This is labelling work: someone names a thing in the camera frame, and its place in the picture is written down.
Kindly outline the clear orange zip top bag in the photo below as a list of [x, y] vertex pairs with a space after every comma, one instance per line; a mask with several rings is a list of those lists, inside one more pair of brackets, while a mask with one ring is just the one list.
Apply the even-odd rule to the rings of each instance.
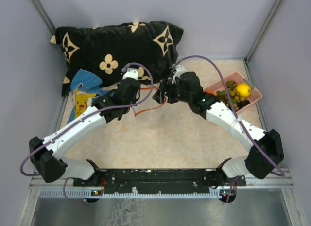
[[[157, 85], [153, 85], [153, 87], [141, 87], [140, 88], [141, 90], [158, 90], [158, 86]], [[133, 110], [133, 113], [134, 113], [134, 116], [136, 117], [136, 116], [138, 116], [138, 115], [140, 115], [140, 114], [142, 114], [142, 113], [145, 113], [145, 112], [147, 112], [147, 111], [151, 111], [151, 110], [155, 110], [155, 109], [159, 109], [159, 108], [161, 108], [162, 106], [164, 106], [165, 105], [165, 103], [167, 102], [167, 98], [166, 97], [164, 97], [164, 101], [163, 101], [163, 103], [161, 104], [161, 105], [159, 105], [159, 106], [157, 106], [157, 107], [153, 107], [153, 108], [148, 108], [148, 109], [144, 109], [144, 110], [140, 110], [140, 111], [135, 111], [135, 108], [134, 107], [132, 107], [132, 110]]]

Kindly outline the pink plastic basket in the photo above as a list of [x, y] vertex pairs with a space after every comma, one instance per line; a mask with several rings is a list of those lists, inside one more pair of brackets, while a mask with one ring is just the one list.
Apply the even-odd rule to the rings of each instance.
[[[240, 108], [237, 113], [243, 112], [244, 110], [248, 109], [251, 105], [254, 105], [258, 100], [260, 100], [262, 98], [262, 93], [255, 88], [243, 75], [241, 75], [238, 72], [235, 72], [227, 77], [224, 77], [224, 81], [230, 81], [233, 80], [235, 81], [237, 84], [247, 84], [251, 87], [251, 93], [250, 95], [247, 97], [247, 100], [249, 101], [249, 104]], [[224, 90], [225, 87], [222, 83], [222, 81], [218, 81], [206, 88], [204, 88], [205, 92], [213, 92], [214, 94], [216, 94], [217, 91], [222, 91]]]

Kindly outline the orange persimmon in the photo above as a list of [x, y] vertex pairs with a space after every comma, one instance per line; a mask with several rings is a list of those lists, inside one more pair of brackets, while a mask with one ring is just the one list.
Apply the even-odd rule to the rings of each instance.
[[210, 91], [210, 90], [205, 90], [205, 93], [210, 93], [210, 94], [215, 95], [215, 93], [213, 91]]

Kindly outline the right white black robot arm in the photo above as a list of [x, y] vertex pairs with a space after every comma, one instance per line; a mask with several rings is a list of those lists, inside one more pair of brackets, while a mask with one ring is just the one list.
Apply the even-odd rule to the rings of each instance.
[[187, 103], [193, 113], [227, 131], [246, 149], [247, 156], [229, 158], [218, 166], [217, 179], [223, 185], [247, 174], [264, 179], [284, 159], [281, 137], [276, 130], [267, 132], [236, 116], [217, 96], [204, 92], [194, 72], [160, 81], [153, 99], [158, 104]]

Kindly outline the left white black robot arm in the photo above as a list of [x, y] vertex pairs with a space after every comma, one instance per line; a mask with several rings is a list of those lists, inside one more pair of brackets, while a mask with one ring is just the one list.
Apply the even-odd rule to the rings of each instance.
[[29, 142], [31, 162], [46, 183], [60, 178], [78, 178], [94, 186], [101, 180], [99, 168], [91, 160], [75, 160], [65, 154], [92, 131], [121, 119], [137, 100], [140, 83], [133, 78], [122, 80], [112, 93], [100, 96], [79, 117], [44, 139]]

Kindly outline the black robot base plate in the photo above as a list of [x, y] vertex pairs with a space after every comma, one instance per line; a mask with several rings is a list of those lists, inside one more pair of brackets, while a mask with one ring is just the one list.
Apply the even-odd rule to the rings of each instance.
[[216, 169], [102, 169], [88, 180], [75, 178], [75, 187], [103, 187], [106, 194], [205, 194], [210, 189], [229, 186], [233, 181], [245, 186], [244, 176], [227, 177]]

